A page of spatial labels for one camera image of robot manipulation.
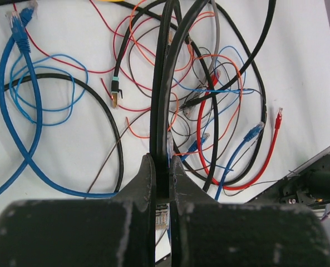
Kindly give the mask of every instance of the red wire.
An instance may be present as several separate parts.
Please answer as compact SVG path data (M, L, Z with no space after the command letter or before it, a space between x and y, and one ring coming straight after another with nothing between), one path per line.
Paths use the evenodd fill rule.
M216 83L218 82L218 79L215 74L212 76L212 81L213 81L214 85L216 85ZM198 155L199 155L200 162L204 168L205 173L208 174L209 170L208 170L208 168L206 166L206 162L204 160L204 156L203 156L203 152L202 152L202 145L201 145L201 136L200 136L201 119L202 119L205 103L206 103L206 100L202 101L202 103L200 104L200 107L199 107L199 113L198 113L198 119L197 119L197 147L198 147ZM216 181L216 179L214 179L214 178L212 178L212 182L216 185L219 185L219 182Z
M91 4L94 6L95 10L97 11L97 13L98 13L99 16L101 17L101 19L103 20L103 22L104 22L104 24L106 25L106 27L107 27L112 33L114 33L114 34L116 34L116 35L118 35L118 36L120 36L120 37L124 37L124 35L121 35L121 34L119 34L119 33L116 33L112 28L110 28L110 26L108 25L108 23L107 23L106 20L104 19L103 15L101 14L101 12L100 12L100 10L97 8L97 6L93 3L92 0L90 0L90 2L91 2ZM39 51L40 51L43 55L45 55L46 57L49 57L50 54L46 53L44 50L42 50L42 49L36 44L36 42L33 40L33 38L31 37L31 35L29 34L29 32L28 32L27 30L26 30L26 33L27 33L27 35L28 35L28 37L29 37L29 39L30 39L30 42L35 46L35 48L36 48L37 50L39 50ZM144 49L146 49L148 52L151 53L151 51L150 51L148 48L146 48L145 46L143 46L143 45L140 44L140 43L139 43L139 45L140 45L141 47L143 47ZM68 62L63 61L63 60L59 60L58 58L52 58L52 59L55 60L55 61L57 61L57 62L60 62L60 63L66 64L66 65L68 65L68 66L74 67L74 68L76 68L76 69L78 69L78 70L84 71L83 68L81 68L81 67L79 67L79 66L77 66L77 65L74 65L74 64L68 63ZM94 73L94 74L106 74L106 73L109 73L109 72L111 72L111 71L113 71L113 70L114 70L114 67L111 68L110 70L107 70L107 71L92 71L92 70L88 70L88 72L89 72L89 73Z
M269 153L267 154L264 165L260 169L259 173L251 181L247 182L244 185L235 186L235 187L225 186L224 187L225 189L230 190L230 191L244 190L244 189L252 186L254 183L256 183L261 178L261 176L263 175L263 173L265 172L267 166L270 163L270 159L271 159L272 153L273 153L274 148L275 148L278 131L280 130L280 127L281 127L281 122L282 122L282 108L280 108L280 111L278 112L278 115L277 115L277 118L276 118L275 133L274 133L274 136L272 138Z

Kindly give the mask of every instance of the blue ethernet cable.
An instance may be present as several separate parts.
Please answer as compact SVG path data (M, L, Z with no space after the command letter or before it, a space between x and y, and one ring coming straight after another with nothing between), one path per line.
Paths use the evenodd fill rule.
M45 182L47 185L50 187L63 192L65 194L73 195L73 196L80 196L80 197L95 197L95 198L105 198L105 197L113 197L116 194L115 193L110 193L110 194L87 194L84 192L78 192L75 190L70 190L65 187L62 187L53 181L51 181L41 170L38 168L38 166L35 164L35 162L32 160L32 155L34 154L38 142L41 137L41 130L42 130L42 102L41 102L41 94L40 94L40 89L38 88L37 84L37 79L36 79L36 74L35 70L33 69L32 61L31 58L28 54L28 42L27 42L27 35L24 29L22 29L22 26L26 26L27 23L31 20L32 18L32 13L33 13L34 8L28 7L23 9L23 11L20 13L20 18L17 19L15 18L13 22L15 22L14 26L21 28L21 31L18 31L19 34L22 34L23 39L19 39L16 37L16 40L14 39L14 35L9 39L9 41L6 44L6 47L3 51L3 55L1 58L0 62L0 108L1 108L1 113L3 116L3 119L6 123L6 126L14 139L15 144L17 145L20 153L24 157L24 161L20 165L20 167L17 169L17 171L12 175L10 179L8 179L7 182L5 182L1 187L0 187L0 194L4 192L15 180L19 175L22 173L22 171L25 169L25 167L29 164L32 170L40 177L40 179ZM35 99L36 99L36 111L37 111L37 123L36 123L36 133L34 140L32 142L30 151L28 152L23 145L22 141L20 140L19 136L16 133L16 130L12 124L12 121L10 119L7 106L6 106L6 100L5 100L5 95L4 95L4 75L6 71L6 64L9 58L9 55L11 53L11 50L13 48L13 45L15 41L18 41L18 47L21 48L22 51L25 51L25 59L27 66L29 67L30 71L30 76L31 80L33 82L34 86L34 94L35 94Z
M203 133L202 135L202 138L200 140L200 144L203 145L207 139L209 138L210 134L209 133ZM182 155L180 158L181 158L181 161L185 161L188 156L190 155L189 153L193 153L195 151L198 150L198 146L197 146L197 140L193 142L193 144L189 147L188 151L186 154Z
M19 14L20 15L20 19L22 21L22 24L24 26L26 26L29 21L32 18L32 14L33 14L33 10L34 8L25 8L22 10L22 12ZM7 45L4 49L2 58L1 58L1 62L0 62L0 106L2 107L2 104L5 105L6 107L6 103L5 103L5 95L4 95L4 74L5 74L5 69L6 69L6 64L9 58L9 55L11 53L11 50L14 46L15 40L13 39L13 37L10 37L9 41L7 42ZM32 83L34 84L35 81L37 83L37 79L36 79L36 75L35 72L33 73L33 77L32 77ZM39 109L39 107L37 107L37 112L38 115L41 113L42 115L42 110ZM35 138L32 142L31 148L30 148L30 155L33 155L36 151L38 142L40 140L40 135L41 135L41 129L40 127L36 128L36 134L35 136L39 136L39 138ZM15 173L0 187L0 194L2 194L5 190L7 190L9 188L9 186L11 186L15 180L17 179L17 177L19 177L19 175L23 172L23 170L26 168L27 166L27 162L26 160L24 160L21 165L19 166L19 168L15 171Z
M226 165L226 169L224 170L223 176L221 177L220 180L220 184L218 186L218 189L216 191L215 194L215 200L218 201L219 196L220 196L220 192L221 189L223 188L224 185L224 181L226 176L228 175L229 171L230 171L230 166L233 164L235 157L238 155L239 151L244 147L244 145L248 142L250 142L253 138L255 138L256 136L258 136L260 134L260 132L262 131L262 129L264 128L265 124L263 122L260 122L259 124L257 124L254 128L252 128L247 135L244 137L244 139L242 140L242 142L240 143L240 145L237 147L237 149L234 151L234 153L232 154L232 156L230 157L228 164Z

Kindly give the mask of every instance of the gray cable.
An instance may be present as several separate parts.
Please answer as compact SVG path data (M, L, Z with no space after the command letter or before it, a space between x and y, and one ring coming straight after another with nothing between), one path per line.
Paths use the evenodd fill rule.
M215 0L211 0L211 5L213 6L213 12L214 12L214 18L215 18L215 34L216 34L216 41L215 41L215 48L214 48L214 55L217 55L219 52L219 45L220 45L220 22L219 22L219 14L218 14L218 8L216 6ZM209 72L211 72L214 68L215 61L218 59L218 56L212 57L212 61L209 65ZM202 86L205 86L206 77L204 77L202 80L199 80ZM201 92L195 92L189 100L192 100L194 98L199 98L201 95ZM184 110L186 115L191 114L192 108L186 108Z

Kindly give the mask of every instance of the thin blue wire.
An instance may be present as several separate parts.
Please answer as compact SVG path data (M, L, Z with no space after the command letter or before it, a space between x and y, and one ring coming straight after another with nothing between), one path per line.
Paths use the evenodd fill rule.
M227 48L232 48L238 54L242 64L244 65L244 60L243 60L242 56L240 55L239 51L234 46L225 46L218 52L218 54L220 55ZM214 63L214 69L216 69L217 62L220 63L220 61L217 59ZM243 83L243 86L244 86L245 81L247 79L247 72L245 71L243 74L244 74L244 83ZM220 81L219 77L217 77L217 79L218 79L218 82L220 83L220 85L224 86L224 84L222 84L222 82Z
M226 111L228 108L230 108L237 100L239 99L239 96L231 103L231 104L229 104L227 107L225 107L224 109L222 109L219 113L218 113L218 116L220 115L220 114L222 114L224 111ZM203 136L204 136L204 133L205 133L205 131L206 131L206 129L207 129L207 127L209 126L209 124L212 122L214 120L214 118L211 118L208 122L207 122L207 124L205 125L205 127L204 127L204 131L203 131L203 133L202 133L202 139L203 139ZM208 162L208 163L210 163L210 161L204 156L204 153L203 153L203 158L204 158L204 160L206 161L206 162ZM216 165L217 167L219 167L219 168L221 168L221 169L224 169L224 170L226 170L226 167L223 167L223 166L221 166L221 165Z
M36 64L42 63L42 62L44 62L44 61L46 61L46 60L49 60L50 58L55 58L55 57L66 57L66 58L69 58L69 59L73 60L73 61L76 62L77 64L79 64L79 65L85 70L85 72L86 72L86 83L88 83L88 81L89 81L89 73L88 73L88 70L87 70L86 66L84 66L84 65L83 65L81 62L79 62L77 59L75 59L75 58L73 58L73 57L71 57L71 56L69 56L69 55L66 55L66 54L54 54L54 55L50 55L50 56L48 56L48 57L45 57L45 58L43 58L43 59L41 59L41 60L35 61L35 62L33 62L33 64L36 65ZM10 79L11 79L11 81L15 80L15 78L16 78L16 77L17 77L22 71L24 71L24 70L26 69L26 66L24 66L24 67L22 67L17 73L13 74L14 69L15 69L17 63L20 61L21 58L22 58L22 55L20 55L20 56L18 57L18 59L16 60L16 62L14 63L14 65L13 65L11 71L10 71ZM21 96L18 95L18 98L20 98L20 99L21 99L25 104L27 104L29 107L36 108L34 105L32 105L32 104L28 103L27 101L25 101ZM80 98L81 98L81 96L80 96L80 97L79 97L79 98L78 98L73 104L75 104L77 101L79 101ZM52 110L49 110L49 109L43 109L43 111L48 111L48 112L64 111L64 110L69 109L69 108L71 107L71 105L72 105L72 104L70 104L70 105L67 106L67 107L59 108L59 109L52 109Z
M178 85L183 88L184 90L188 90L188 91L193 91L193 92L211 92L211 90L207 90L207 89L192 89L192 88L188 88L183 86L182 84L178 83ZM240 90L215 90L218 93L236 93L236 94L240 94ZM253 89L251 88L246 88L243 89L243 92L247 92L250 91L249 93L243 93L243 95L249 95L251 93L253 93Z
M67 71L61 70L61 69L59 69L59 68L54 68L54 67L48 67L48 66L36 66L35 69L37 69L37 68L46 68L46 69L49 69L49 70L56 70L56 71L63 72L63 73L65 73L65 74L68 74L68 75L70 76L71 80L72 80L72 98L71 98L71 104L68 106L68 107L70 108L70 112L68 113L67 117L66 117L63 121L60 121L60 122L56 122L56 123L43 123L42 126L56 126L56 125L63 124L64 122L66 122L66 121L71 117L74 104L75 104L79 99L81 99L81 97L83 96L85 90L83 90L82 93L80 94L80 96L78 97L78 99L77 99L76 101L74 101L74 99L75 99L76 88L75 88L75 79L74 79L73 75L71 75L71 74L70 74L69 72L67 72ZM25 77L28 73L29 73L28 71L25 72L25 73L21 76L21 78L19 79L18 84L17 84L17 87L16 87L15 92L14 92L14 93L16 94L16 96L18 96L18 90L19 90L19 88L20 88L19 86L20 86L20 84L21 84L21 81L24 79L24 77ZM20 105L20 103L19 103L19 101L18 101L18 98L19 98L19 97L13 98L14 103L15 103L15 105L17 106L17 108L20 110L20 112L24 115L24 117L25 117L26 119L28 119L28 120L29 120L30 122L32 122L32 123L36 123L36 121L34 121L34 120L30 117L30 115L29 115L29 114L28 114L28 113L22 108L22 106Z
M79 65L85 70L85 72L86 72L86 83L88 83L89 75L88 75L88 70L87 70L87 68L86 68L81 62L79 62L79 61L76 60L75 58L70 57L70 56L68 56L68 55L66 55L66 54L55 54L55 55L51 55L51 56L48 56L48 57L46 57L46 58L43 58L43 59L41 59L41 60L39 60L39 61L36 61L36 62L34 62L33 64L35 65L35 64L38 64L38 63L44 62L44 61L46 61L46 60L48 60L48 59L50 59L50 58L55 58L55 57L66 57L66 58L69 58L69 59L73 60L74 62L78 63L78 64L79 64ZM22 55L20 55L20 56L18 57L18 59L16 60L16 62L14 63L14 65L12 66L12 69L11 69L11 73L10 73L11 82L9 83L10 94L11 94L11 97L12 97L12 99L13 99L15 105L17 106L17 108L19 109L19 111L23 114L23 116L24 116L26 119L28 119L29 121L31 121L32 123L35 123L35 121L31 119L30 115L29 115L29 114L28 114L28 113L27 113L27 112L21 107L21 105L18 103L18 98L20 98L21 101L22 101L23 103L25 103L26 105L28 105L29 107L36 108L34 105L32 105L32 104L28 103L27 101L25 101L25 100L24 100L24 99L23 99L23 98L17 93L17 92L18 92L18 88L19 88L19 86L20 86L20 84L21 84L22 78L23 78L28 72L24 73L24 75L22 76L22 78L19 80L19 83L18 83L18 85L17 85L17 89L15 89L15 88L13 88L13 87L11 86L12 81L13 81L13 80L14 80L14 79L15 79L15 78L16 78L16 77L17 77L22 71L24 71L25 68L26 68L26 67L23 67L23 68L21 68L21 69L15 74L15 75L13 74L14 69L15 69L17 63L21 60L21 58L22 58ZM40 67L48 68L48 69L56 70L56 71L61 71L61 72L63 72L63 73L68 74L68 75L71 77L72 84L73 84L73 90L72 90L72 101L71 101L71 104L69 104L68 106L66 106L66 107L64 107L64 108L58 108L58 109L53 109L53 110L50 110L50 109L43 109L43 111L47 111L47 112L60 112L60 111L64 111L64 110L67 110L67 109L70 108L70 109L71 109L71 110L70 110L70 113L68 114L68 116L66 117L65 120L63 120L63 121L61 121L61 122L58 122L58 123L51 123L51 124L46 124L46 123L45 123L45 124L43 124L44 126L56 126L56 125L60 125L60 124L62 124L62 123L64 123L64 122L66 122L66 121L70 118L70 116L72 115L72 111L73 111L73 106L74 106L74 104L77 103L77 102L82 98L82 96L83 96L84 93L85 93L85 90L83 89L82 93L81 93L81 94L79 95L79 97L74 101L74 95L75 95L75 82L74 82L73 76L72 76L71 74L69 74L68 72L65 72L64 70L61 70L61 69L59 69L59 68L53 68L53 67L47 67L47 66L36 66L35 68L40 68Z

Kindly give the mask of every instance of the orange wire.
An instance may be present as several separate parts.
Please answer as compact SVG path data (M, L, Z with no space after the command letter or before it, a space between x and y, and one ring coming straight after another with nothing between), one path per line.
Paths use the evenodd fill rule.
M154 66L155 64L153 63L153 61L152 61L151 59L149 59L148 56L142 51L142 49L141 49L141 47L140 47L138 41L137 41L136 38L134 37L134 34L133 34L133 32L132 32L132 27L131 27L132 18L134 17L134 14L135 14L135 11L136 11L137 7L138 7L140 4L144 3L145 1L146 1L146 0L142 0L142 1L140 1L140 2L134 7L134 9L132 10L131 15L130 15L129 30L130 30L131 39L132 39L133 42L135 43L137 49L140 51L140 53L142 54L142 56L145 57L145 59L146 59L150 64L152 64L152 65ZM213 16L214 16L214 12L207 11L207 12L203 12L203 13L199 14L199 15L198 15L198 18L199 18L200 16L202 16L202 15L205 15L205 14L212 14L212 16L205 16L205 17L203 17L203 18L208 18L208 17L213 17ZM192 25L192 27L193 27L197 22L201 21L203 18L198 19L198 20ZM192 58L193 58L193 53L191 52L191 49L190 49L189 45L188 45L188 51L189 51L189 53L190 53L190 60L189 60L189 62L188 62L187 65L184 66L183 68L180 68L180 69L178 69L178 70L175 70L175 72L177 72L177 71L182 71L182 70L186 69L186 68L188 67L189 64L191 64L191 62L192 62Z
M212 54L212 55L203 55L203 56L201 56L201 57L197 57L197 58L195 58L194 60L200 60L200 59L205 58L205 57L222 57L222 58L228 60L230 63L233 64L233 66L234 66L234 68L235 68L235 70L237 71L237 74L238 74L238 76L239 76L239 83L240 83L240 95L239 95L239 98L240 98L240 101L241 101L241 100L242 100L242 97L243 97L243 87L244 87L244 86L243 86L243 80L242 80L242 75L240 74L240 69L239 69L238 66L234 63L234 61L232 61L229 57L226 57L226 56L223 56L223 55L213 55L213 54ZM233 120L234 120L234 118L235 118L235 115L236 115L236 114L238 113L238 111L239 111L239 108L240 108L240 105L238 105L237 109L234 111L232 117L230 118L230 120L229 120L229 122L228 122L228 125L226 126L226 129L225 129L224 133L223 133L222 136L218 139L218 141L220 141L220 140L224 137L224 135L226 134L226 132L228 131L230 124L233 122ZM202 152L203 152L203 151L206 151L206 150L209 150L209 149L212 148L212 147L213 147L213 145L211 145L211 146L209 146L209 147L207 147L207 148L205 148L205 149L202 149ZM190 152L190 153L179 153L179 154L175 154L175 156L192 155L192 154L197 154L197 153L199 153L199 152L196 151L196 152Z
M171 93L171 94L173 94L173 95L175 96L175 98L176 98L176 112L175 112L175 117L174 117L172 123L171 123L170 126L169 126L169 130L171 130L171 128L172 128L173 125L175 124L175 121L176 121L176 119L177 119L177 115L178 115L178 112L179 112L179 109L180 109L180 101L179 101L179 99L178 99L178 96L177 96L175 93ZM149 139L149 138L150 138L150 136L141 136L141 135L137 135L137 134L133 131L133 129L131 128L131 125L130 125L130 123L129 123L129 118L128 118L128 117L125 117L125 119L126 119L126 123L127 123L127 126L128 126L128 128L129 128L130 132L131 132L135 137L140 138L140 139Z

